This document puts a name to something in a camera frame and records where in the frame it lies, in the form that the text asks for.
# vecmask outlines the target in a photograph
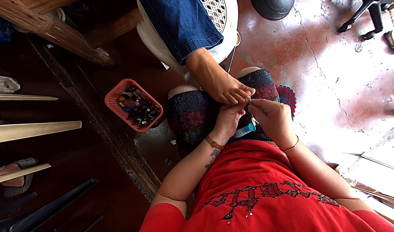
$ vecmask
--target plastic basket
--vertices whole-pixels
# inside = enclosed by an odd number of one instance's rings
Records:
[[[127,91],[128,88],[132,85],[137,86],[148,98],[148,100],[153,101],[153,103],[161,109],[161,113],[146,127],[139,127],[137,124],[133,123],[132,120],[127,119],[128,113],[122,110],[121,106],[118,105],[119,101],[118,98],[122,96],[122,92]],[[107,105],[108,108],[110,108],[115,114],[118,115],[122,120],[124,120],[130,127],[132,127],[134,130],[138,132],[144,132],[150,127],[155,124],[159,118],[163,115],[163,107],[153,98],[151,95],[149,95],[141,86],[137,84],[137,82],[131,80],[131,79],[124,79],[120,81],[105,97],[105,104]],[[127,100],[127,104],[131,107],[135,107],[134,101],[131,99]]]

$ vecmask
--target cracked floor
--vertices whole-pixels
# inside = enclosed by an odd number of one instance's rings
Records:
[[[276,84],[292,87],[297,94],[294,124],[301,140],[326,162],[347,166],[350,172],[360,170],[353,169],[361,160],[353,154],[368,152],[394,128],[394,54],[383,36],[393,30],[393,14],[384,12],[384,31],[361,41],[359,35],[374,28],[367,11],[348,32],[336,32],[360,7],[360,0],[297,0],[279,21],[262,18],[250,0],[238,0],[238,5],[241,44],[230,74],[236,76],[248,66],[269,70]],[[102,96],[131,78],[165,106],[169,90],[184,83],[163,68],[136,30],[113,45],[120,50],[120,65],[82,65]],[[180,160],[169,143],[172,135],[166,123],[132,137],[161,180]],[[166,158],[173,165],[165,165]]]

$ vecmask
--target blue jeans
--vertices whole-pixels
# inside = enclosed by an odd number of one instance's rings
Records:
[[[200,48],[223,41],[200,0],[140,0],[155,30],[180,65]]]

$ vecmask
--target foot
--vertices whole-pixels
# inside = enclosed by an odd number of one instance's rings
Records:
[[[201,89],[217,102],[244,103],[256,92],[223,70],[205,48],[194,51],[185,62]]]

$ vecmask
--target chair wheel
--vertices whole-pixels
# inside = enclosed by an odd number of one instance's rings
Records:
[[[391,3],[381,4],[381,5],[380,5],[380,9],[381,9],[382,11],[385,11],[385,10],[387,10],[387,8],[389,8],[390,6],[391,6]]]
[[[343,32],[346,32],[346,31],[350,30],[350,28],[351,28],[351,25],[349,25],[349,24],[343,24],[343,25],[337,30],[337,32],[343,33]]]
[[[375,34],[376,34],[375,32],[368,32],[368,33],[362,35],[361,38],[364,40],[369,40],[369,39],[375,37]]]

